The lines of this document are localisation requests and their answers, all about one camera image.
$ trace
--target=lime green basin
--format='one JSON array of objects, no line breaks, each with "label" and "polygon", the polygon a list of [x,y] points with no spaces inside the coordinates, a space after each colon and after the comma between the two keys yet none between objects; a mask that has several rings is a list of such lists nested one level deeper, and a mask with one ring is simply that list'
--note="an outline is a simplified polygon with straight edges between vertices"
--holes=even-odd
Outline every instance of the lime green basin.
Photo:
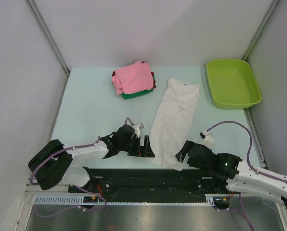
[{"label": "lime green basin", "polygon": [[215,106],[248,108],[262,99],[249,64],[240,59],[214,59],[206,64],[207,81]]}]

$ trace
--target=stack of folded clothes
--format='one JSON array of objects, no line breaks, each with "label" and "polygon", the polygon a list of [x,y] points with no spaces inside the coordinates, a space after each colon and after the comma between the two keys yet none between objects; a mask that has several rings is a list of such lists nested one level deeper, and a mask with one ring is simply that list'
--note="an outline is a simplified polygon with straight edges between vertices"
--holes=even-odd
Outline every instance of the stack of folded clothes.
[{"label": "stack of folded clothes", "polygon": [[149,63],[137,61],[134,64],[116,70],[112,75],[116,93],[124,99],[153,92],[156,88],[154,73],[150,71]]}]

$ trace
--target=light blue table surface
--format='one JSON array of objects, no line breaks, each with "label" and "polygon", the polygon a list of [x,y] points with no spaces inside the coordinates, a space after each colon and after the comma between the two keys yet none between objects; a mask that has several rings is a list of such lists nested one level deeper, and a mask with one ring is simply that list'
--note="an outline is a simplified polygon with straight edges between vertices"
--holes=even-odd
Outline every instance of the light blue table surface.
[{"label": "light blue table surface", "polygon": [[[194,113],[189,140],[200,142],[200,132],[212,125],[234,120],[248,127],[242,109],[220,109],[213,105],[204,67],[151,67],[155,73],[156,89],[153,93],[124,100],[116,94],[111,81],[117,68],[74,68],[71,71],[62,100],[61,108],[53,131],[52,139],[64,144],[91,143],[97,136],[105,136],[118,128],[130,117],[134,123],[142,122],[141,135],[148,135],[167,88],[168,78],[174,77],[189,84],[201,84],[200,98]],[[246,159],[249,137],[246,131],[235,124],[223,124],[211,131],[215,138],[213,152],[227,152]],[[184,160],[183,169],[192,169]],[[252,147],[250,161],[259,167],[255,148]],[[120,152],[117,156],[86,163],[90,168],[119,169],[167,169],[144,158],[127,156]]]}]

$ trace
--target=white wall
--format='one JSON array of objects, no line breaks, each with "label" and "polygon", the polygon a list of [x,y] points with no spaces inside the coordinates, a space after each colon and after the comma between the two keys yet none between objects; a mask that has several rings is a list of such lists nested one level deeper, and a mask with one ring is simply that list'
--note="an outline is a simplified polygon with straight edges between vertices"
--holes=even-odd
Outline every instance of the white wall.
[{"label": "white wall", "polygon": [[66,76],[24,0],[0,0],[0,216],[47,143]]},{"label": "white wall", "polygon": [[281,1],[250,65],[262,92],[252,108],[268,164],[287,174],[287,0]]},{"label": "white wall", "polygon": [[36,0],[70,67],[242,58],[271,0]]}]

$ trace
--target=cable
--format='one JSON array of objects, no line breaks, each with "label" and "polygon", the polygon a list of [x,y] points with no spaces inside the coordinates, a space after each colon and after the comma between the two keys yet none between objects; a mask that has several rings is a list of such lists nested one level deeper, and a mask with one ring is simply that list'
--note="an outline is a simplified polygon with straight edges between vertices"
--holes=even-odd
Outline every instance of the cable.
[{"label": "cable", "polygon": [[232,191],[229,191],[229,192],[230,192],[230,194],[232,193],[232,196],[230,196],[230,198],[229,198],[229,199],[231,199],[234,196],[234,192],[232,192]]},{"label": "cable", "polygon": [[[100,141],[100,137],[98,136],[97,140],[95,143],[91,143],[91,144],[85,144],[85,145],[78,145],[78,146],[73,146],[73,147],[68,147],[68,148],[64,148],[64,149],[61,149],[61,150],[58,150],[56,151],[54,154],[50,155],[49,157],[47,157],[42,163],[39,164],[39,166],[36,167],[36,169],[34,169],[34,171],[32,172],[31,176],[30,176],[30,179],[29,179],[29,182],[31,185],[39,185],[39,183],[34,183],[33,182],[33,177],[35,176],[35,174],[48,162],[50,161],[52,158],[54,158],[55,156],[57,156],[58,154],[62,153],[62,152],[65,152],[65,151],[68,151],[68,150],[73,150],[73,149],[79,149],[79,148],[88,148],[88,147],[93,147],[93,146],[96,146],[96,144]],[[95,193],[92,193],[92,192],[89,192],[87,190],[85,190],[84,188],[81,188],[79,186],[76,186],[74,185],[74,187],[80,189],[81,191],[85,192],[85,193],[88,193],[88,194],[91,194],[95,197],[98,197],[99,199],[101,199],[103,202],[104,202],[104,205],[100,208],[96,208],[96,209],[89,209],[89,208],[84,208],[83,211],[99,211],[99,210],[102,210],[103,208],[105,208],[107,206],[107,201],[105,200],[105,198],[103,198],[101,195],[98,195],[98,194],[95,194]],[[66,209],[63,209],[57,213],[54,213],[54,214],[50,214],[50,215],[40,215],[38,214],[36,211],[35,213],[39,216],[39,217],[43,217],[43,218],[49,218],[49,217],[52,217],[52,216],[55,216],[57,214],[60,214],[66,210],[69,210],[69,209],[72,209],[72,208],[78,208],[77,206],[72,206],[72,207],[68,207]]]},{"label": "cable", "polygon": [[242,125],[241,123],[238,123],[238,122],[235,122],[235,121],[222,121],[222,122],[219,122],[219,123],[213,125],[212,127],[210,127],[209,129],[207,129],[206,131],[208,132],[208,131],[212,130],[214,127],[216,127],[216,126],[218,126],[218,125],[220,125],[220,124],[227,124],[227,123],[240,125],[241,127],[243,127],[243,129],[246,130],[246,132],[247,132],[248,135],[249,135],[250,145],[249,145],[249,148],[248,148],[248,151],[247,151],[247,157],[246,157],[246,159],[247,159],[247,164],[248,164],[249,168],[250,168],[251,170],[253,170],[256,174],[261,174],[261,175],[263,175],[263,176],[266,176],[266,177],[269,177],[269,178],[272,178],[272,179],[274,179],[274,180],[278,180],[278,181],[281,181],[281,182],[287,184],[287,180],[284,180],[284,179],[282,179],[282,178],[269,175],[269,174],[264,173],[264,172],[260,172],[260,171],[256,170],[256,169],[253,167],[253,165],[251,164],[250,159],[249,159],[250,151],[251,151],[252,143],[253,143],[253,141],[252,141],[252,135],[251,135],[249,129],[246,128],[246,127],[245,127],[244,125]]},{"label": "cable", "polygon": [[134,125],[134,123],[131,121],[131,119],[130,118],[126,118],[126,120],[125,120],[125,124],[127,124],[127,121],[129,121],[130,122],[130,124],[133,126]]},{"label": "cable", "polygon": [[101,189],[100,185],[97,184],[96,187],[99,189],[100,195],[103,196],[103,190]]},{"label": "cable", "polygon": [[214,208],[217,210],[217,212],[219,212],[219,211],[233,211],[233,212],[237,212],[237,213],[239,213],[240,215],[242,215],[242,216],[243,216],[243,218],[245,218],[245,220],[246,220],[247,224],[249,225],[249,227],[250,227],[251,231],[255,231],[255,230],[254,230],[253,225],[250,223],[250,221],[249,221],[249,220],[247,220],[247,218],[246,218],[245,214],[243,214],[243,212],[241,212],[240,210],[238,210],[238,209],[234,209],[234,208],[224,208],[224,209],[219,209],[219,208],[217,208],[216,204],[215,204],[215,207],[214,207]]},{"label": "cable", "polygon": [[245,208],[244,208],[243,203],[242,203],[242,201],[241,201],[241,194],[242,194],[242,193],[240,193],[239,196],[238,196],[238,197],[239,197],[240,207],[241,207],[241,210],[242,210],[243,213],[244,213],[245,219],[246,219],[246,221],[247,221],[247,223],[248,223],[248,225],[249,225],[249,227],[250,227],[250,229],[251,229],[251,228],[253,228],[253,225],[251,224],[250,220],[249,220],[248,217],[247,217]]}]

